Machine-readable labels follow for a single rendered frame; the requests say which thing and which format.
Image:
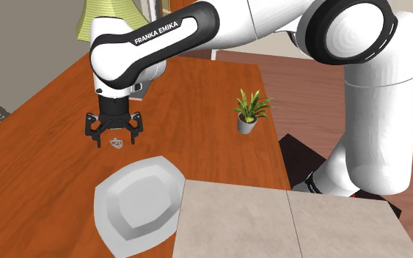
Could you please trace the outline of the black robot stand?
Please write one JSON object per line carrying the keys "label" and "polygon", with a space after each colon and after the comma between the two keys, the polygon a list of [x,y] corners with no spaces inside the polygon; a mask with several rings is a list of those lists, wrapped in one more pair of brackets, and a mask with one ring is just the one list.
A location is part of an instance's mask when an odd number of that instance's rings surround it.
{"label": "black robot stand", "polygon": [[290,134],[279,140],[285,169],[293,191],[382,200],[356,187],[346,166],[346,146],[340,139],[325,159]]}

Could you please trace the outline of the brown wooden table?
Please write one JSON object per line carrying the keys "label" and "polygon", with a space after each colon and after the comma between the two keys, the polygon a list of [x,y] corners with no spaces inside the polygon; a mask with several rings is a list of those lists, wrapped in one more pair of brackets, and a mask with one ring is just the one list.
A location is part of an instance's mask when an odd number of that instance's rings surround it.
{"label": "brown wooden table", "polygon": [[84,129],[98,98],[89,59],[80,58],[0,123],[0,258],[113,258],[95,228],[95,187],[153,156],[190,180],[289,189],[272,119],[238,132],[240,89],[263,91],[258,66],[171,58],[130,104],[144,126],[135,144],[126,130],[96,142]]}

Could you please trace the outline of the beige stone block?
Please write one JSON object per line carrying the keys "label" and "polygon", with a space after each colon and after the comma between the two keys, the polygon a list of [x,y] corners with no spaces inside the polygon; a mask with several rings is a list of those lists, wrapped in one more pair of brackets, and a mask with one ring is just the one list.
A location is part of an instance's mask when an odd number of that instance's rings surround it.
{"label": "beige stone block", "polygon": [[413,258],[386,201],[186,181],[172,258]]}

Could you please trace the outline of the white angular plate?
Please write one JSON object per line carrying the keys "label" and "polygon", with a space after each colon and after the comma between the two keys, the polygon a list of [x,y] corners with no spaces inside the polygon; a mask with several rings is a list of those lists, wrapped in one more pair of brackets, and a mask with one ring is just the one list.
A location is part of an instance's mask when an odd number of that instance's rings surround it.
{"label": "white angular plate", "polygon": [[156,156],[122,167],[95,187],[95,227],[115,258],[140,254],[176,232],[185,181],[173,163]]}

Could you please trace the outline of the yellow-green lampshade lamp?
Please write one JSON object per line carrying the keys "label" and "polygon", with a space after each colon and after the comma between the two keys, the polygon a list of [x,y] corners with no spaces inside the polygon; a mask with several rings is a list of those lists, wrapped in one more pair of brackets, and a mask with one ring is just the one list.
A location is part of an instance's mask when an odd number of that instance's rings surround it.
{"label": "yellow-green lampshade lamp", "polygon": [[122,18],[132,29],[138,29],[148,23],[133,0],[84,0],[83,10],[76,25],[77,40],[89,42],[92,20],[100,16]]}

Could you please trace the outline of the green plant in grey pot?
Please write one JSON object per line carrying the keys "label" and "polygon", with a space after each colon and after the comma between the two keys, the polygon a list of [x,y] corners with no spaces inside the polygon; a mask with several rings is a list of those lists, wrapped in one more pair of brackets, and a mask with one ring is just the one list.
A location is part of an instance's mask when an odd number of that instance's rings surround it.
{"label": "green plant in grey pot", "polygon": [[267,117],[267,111],[273,108],[269,104],[272,97],[261,98],[261,91],[252,92],[248,98],[243,89],[240,89],[241,97],[237,99],[238,107],[233,110],[238,113],[237,129],[239,133],[249,134],[261,117]]}

